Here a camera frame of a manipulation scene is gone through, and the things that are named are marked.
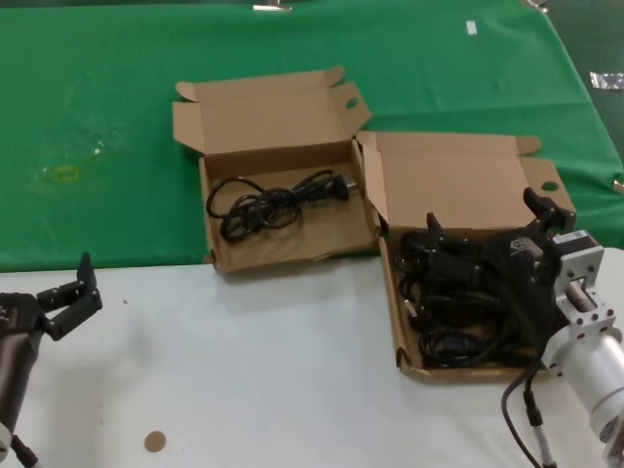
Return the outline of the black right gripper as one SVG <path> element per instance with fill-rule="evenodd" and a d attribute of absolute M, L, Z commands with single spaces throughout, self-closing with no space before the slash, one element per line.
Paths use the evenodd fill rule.
<path fill-rule="evenodd" d="M 525 228 L 485 237 L 481 259 L 489 270 L 489 282 L 529 345 L 542 351 L 552 335 L 556 317 L 553 294 L 556 268 L 550 231 L 570 232 L 576 214 L 530 187 L 524 191 L 524 202 L 534 219 Z M 462 285 L 478 285 L 482 281 L 482 267 L 473 257 L 475 244 L 467 239 L 447 241 L 433 213 L 427 214 L 426 223 L 429 275 Z"/>

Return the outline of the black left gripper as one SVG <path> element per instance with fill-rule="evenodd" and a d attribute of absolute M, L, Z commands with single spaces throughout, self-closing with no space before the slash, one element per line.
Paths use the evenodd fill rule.
<path fill-rule="evenodd" d="M 73 282 L 36 296 L 1 293 L 1 339 L 46 333 L 53 340 L 61 340 L 102 307 L 91 256 L 83 253 Z"/>

